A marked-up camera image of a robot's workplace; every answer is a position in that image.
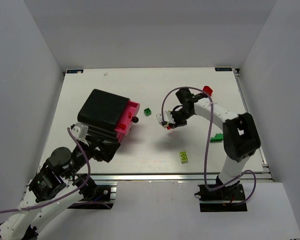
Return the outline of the large red lego piece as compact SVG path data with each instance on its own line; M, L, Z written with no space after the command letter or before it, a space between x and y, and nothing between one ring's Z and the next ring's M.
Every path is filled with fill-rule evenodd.
M209 95L210 97L212 96L213 94L213 90L209 87L209 86L204 86L203 89L202 89L207 95Z

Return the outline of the black drawer cabinet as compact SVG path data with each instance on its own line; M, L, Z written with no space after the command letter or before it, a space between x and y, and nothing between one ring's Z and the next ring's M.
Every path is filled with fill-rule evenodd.
M116 125L129 98L94 89L77 115L77 121L88 126L88 134L102 140L118 142Z

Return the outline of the pink top drawer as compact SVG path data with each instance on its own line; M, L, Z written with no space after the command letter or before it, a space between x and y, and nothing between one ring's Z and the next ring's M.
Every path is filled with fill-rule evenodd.
M137 114L140 109L140 104L138 102L134 102L129 100L126 106L123 109L116 125L115 125L115 132L118 142L120 143L125 136L127 136L131 130L133 123L137 123ZM125 124L126 129L121 129L120 124Z

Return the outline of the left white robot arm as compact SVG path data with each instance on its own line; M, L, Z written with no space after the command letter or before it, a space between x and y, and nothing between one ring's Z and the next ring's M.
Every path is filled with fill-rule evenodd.
M69 207L104 204L110 200L110 187L97 185L91 174L77 176L91 159L110 162L120 147L119 142L102 142L88 136L72 138L74 150L58 147L29 182L24 196L5 222L0 223L2 240L36 240L55 217Z

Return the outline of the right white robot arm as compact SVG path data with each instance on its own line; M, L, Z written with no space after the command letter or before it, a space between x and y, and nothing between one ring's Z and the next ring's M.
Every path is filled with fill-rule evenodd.
M192 116L199 116L209 121L207 143L204 153L204 171L207 174L208 150L212 126L215 125L223 134L223 149L226 154L223 168L216 178L216 186L208 187L216 191L230 187L240 181L247 161L261 147L261 140L253 116L248 113L234 113L213 102L209 93L191 92L192 87L178 87L176 97L181 104L179 110L167 111L168 126L172 129L183 127Z

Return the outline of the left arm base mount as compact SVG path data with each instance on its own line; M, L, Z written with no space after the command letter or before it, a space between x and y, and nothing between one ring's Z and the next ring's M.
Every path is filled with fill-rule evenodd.
M81 199L73 203L68 209L76 210L111 210L115 200L115 186L96 183L91 177L78 190Z

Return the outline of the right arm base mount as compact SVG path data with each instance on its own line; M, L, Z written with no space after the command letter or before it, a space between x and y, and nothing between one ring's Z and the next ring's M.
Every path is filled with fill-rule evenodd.
M240 181L209 191L204 184L198 185L194 196L199 200L201 213L247 212L245 191Z

